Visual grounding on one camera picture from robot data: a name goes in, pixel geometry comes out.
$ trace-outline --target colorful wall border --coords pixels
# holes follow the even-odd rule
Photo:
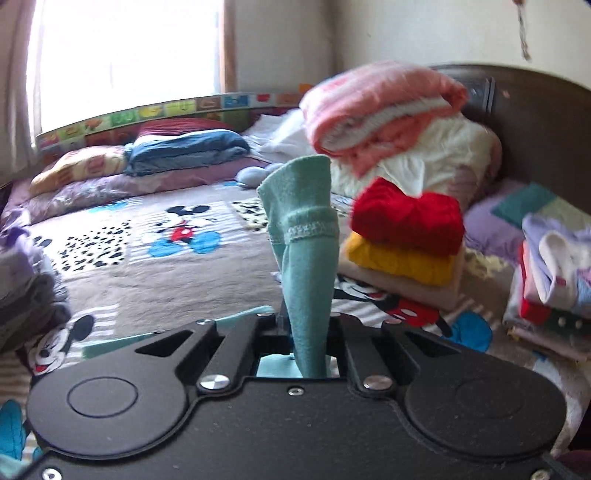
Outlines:
[[[300,93],[232,93],[144,105],[42,133],[37,147],[42,163],[48,165],[79,148],[133,142],[144,122],[176,116],[220,120],[241,132],[263,114],[282,115],[296,108],[301,98]]]

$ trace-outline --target wall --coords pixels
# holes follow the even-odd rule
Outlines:
[[[531,68],[591,88],[591,8],[584,0],[527,0],[532,62],[521,57],[512,0],[334,0],[337,63],[493,63]]]
[[[295,90],[334,71],[325,0],[237,0],[238,88]]]

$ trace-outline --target silver screw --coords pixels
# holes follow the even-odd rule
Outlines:
[[[537,470],[532,474],[531,480],[550,480],[550,476],[548,470]]]
[[[61,473],[54,468],[46,468],[41,474],[43,480],[61,480]]]
[[[390,377],[385,375],[370,375],[363,381],[363,386],[369,390],[387,390],[394,385]]]
[[[199,385],[206,390],[221,390],[230,384],[230,379],[221,374],[205,375],[201,378]]]
[[[304,389],[301,387],[291,387],[287,391],[287,394],[291,395],[292,397],[301,397],[304,394]]]

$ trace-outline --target plush toy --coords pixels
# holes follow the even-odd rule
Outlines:
[[[246,167],[236,174],[236,181],[238,186],[243,189],[256,189],[265,178],[267,178],[275,170],[281,168],[283,163],[271,163],[265,168],[261,167]]]

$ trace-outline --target beige folded cloth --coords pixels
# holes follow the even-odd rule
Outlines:
[[[424,303],[440,310],[453,310],[457,303],[460,280],[464,267],[464,247],[460,250],[453,266],[452,282],[444,287],[430,287],[407,277],[397,277],[387,273],[363,268],[347,259],[345,246],[341,245],[338,273],[354,280],[360,280],[389,293]]]

